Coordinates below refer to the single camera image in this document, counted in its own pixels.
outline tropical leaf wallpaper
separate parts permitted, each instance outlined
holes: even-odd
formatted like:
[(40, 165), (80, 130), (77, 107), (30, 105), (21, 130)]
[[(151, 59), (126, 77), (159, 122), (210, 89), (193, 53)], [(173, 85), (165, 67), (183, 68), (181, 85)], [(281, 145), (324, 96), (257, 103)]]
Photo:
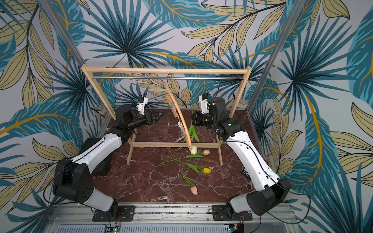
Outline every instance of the tropical leaf wallpaper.
[[(80, 6), (53, 3), (81, 43)], [(0, 1), (0, 27), (1, 232), (41, 232), (55, 208), (43, 191), (64, 201), (50, 193), (56, 163), (79, 154), (105, 110), (36, 0)]]
[[(304, 232), (373, 232), (373, 2), (307, 0), (299, 19), (250, 113), (261, 150), (311, 196)], [(307, 196), (287, 198), (302, 219)]]
[[(91, 67), (251, 66), (239, 97), (239, 81), (169, 80), (179, 105), (189, 108), (204, 92), (224, 97), (227, 107), (235, 98), (239, 107), (248, 104), (295, 0), (51, 2), (58, 12), (53, 17), (62, 20)], [(372, 14), (368, 0), (306, 0), (250, 113), (268, 164), (295, 191), (312, 196), (301, 224), (305, 232), (372, 232)], [(37, 0), (0, 1), (5, 232), (42, 231), (55, 208), (43, 191), (53, 202), (64, 201), (52, 197), (48, 186), (55, 164), (78, 155), (105, 114), (49, 17)], [(156, 80), (98, 82), (113, 107), (133, 104), (138, 96), (151, 99), (148, 108), (167, 107), (164, 86)], [(307, 200), (289, 198), (302, 218)]]

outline pink tulip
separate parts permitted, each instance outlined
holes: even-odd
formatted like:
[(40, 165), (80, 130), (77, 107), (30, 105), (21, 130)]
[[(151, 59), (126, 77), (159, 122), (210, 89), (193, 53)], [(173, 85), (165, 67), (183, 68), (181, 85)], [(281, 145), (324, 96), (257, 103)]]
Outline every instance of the pink tulip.
[(197, 195), (197, 194), (198, 194), (198, 192), (197, 192), (197, 186), (193, 186), (193, 187), (191, 187), (191, 188), (190, 188), (190, 191), (192, 191), (192, 194), (193, 194), (193, 195)]

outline red marble floor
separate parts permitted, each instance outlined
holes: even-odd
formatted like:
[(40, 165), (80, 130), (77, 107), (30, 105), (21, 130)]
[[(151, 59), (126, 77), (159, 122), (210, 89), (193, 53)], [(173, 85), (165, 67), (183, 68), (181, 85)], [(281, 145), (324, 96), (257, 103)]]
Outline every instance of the red marble floor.
[[(190, 125), (191, 110), (182, 110), (186, 124)], [(252, 129), (243, 110), (237, 110), (235, 117), (245, 126), (251, 140), (257, 147)], [(200, 142), (215, 142), (214, 133), (196, 126)], [(184, 139), (171, 110), (155, 125), (143, 126), (136, 141), (182, 142)], [(117, 198), (120, 202), (225, 202), (230, 197), (248, 192), (249, 182), (242, 174), (242, 163), (233, 150), (223, 143), (223, 166), (219, 165), (216, 148), (203, 158), (183, 159), (185, 163), (211, 168), (210, 174), (197, 174), (187, 165), (180, 167), (197, 187), (198, 195), (193, 195), (183, 179), (175, 162), (161, 165), (172, 153), (175, 158), (189, 155), (188, 148), (144, 148), (135, 147), (131, 164), (127, 165), (129, 144), (117, 149), (112, 156), (110, 171), (106, 176), (93, 178), (95, 187), (103, 193)]]

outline mounting plate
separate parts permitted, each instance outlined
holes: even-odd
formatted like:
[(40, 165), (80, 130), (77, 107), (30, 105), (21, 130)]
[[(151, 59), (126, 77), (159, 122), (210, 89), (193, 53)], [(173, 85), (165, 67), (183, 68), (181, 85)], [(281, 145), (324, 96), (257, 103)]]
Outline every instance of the mounting plate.
[[(120, 205), (118, 206), (118, 212), (123, 212), (123, 216), (120, 221), (122, 222), (132, 222), (135, 213), (134, 205)], [(93, 222), (107, 222), (116, 221), (117, 218), (108, 218), (102, 211), (97, 211), (94, 213), (92, 221)]]
[(214, 217), (214, 221), (232, 221), (237, 220), (241, 221), (241, 216), (245, 218), (245, 221), (251, 221), (253, 219), (253, 216), (251, 215), (251, 212), (243, 211), (241, 212), (241, 215), (237, 218), (230, 219), (227, 216), (225, 205), (213, 205), (212, 206), (212, 215)]

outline metal rod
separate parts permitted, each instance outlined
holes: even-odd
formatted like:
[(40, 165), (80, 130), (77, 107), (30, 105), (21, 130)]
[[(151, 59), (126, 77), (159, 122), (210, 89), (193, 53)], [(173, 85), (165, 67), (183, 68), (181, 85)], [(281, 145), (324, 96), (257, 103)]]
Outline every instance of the metal rod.
[(184, 79), (184, 80), (243, 80), (243, 78), (231, 78), (231, 77), (217, 77), (217, 78), (204, 78), (204, 77), (134, 77), (134, 76), (94, 76), (94, 79)]

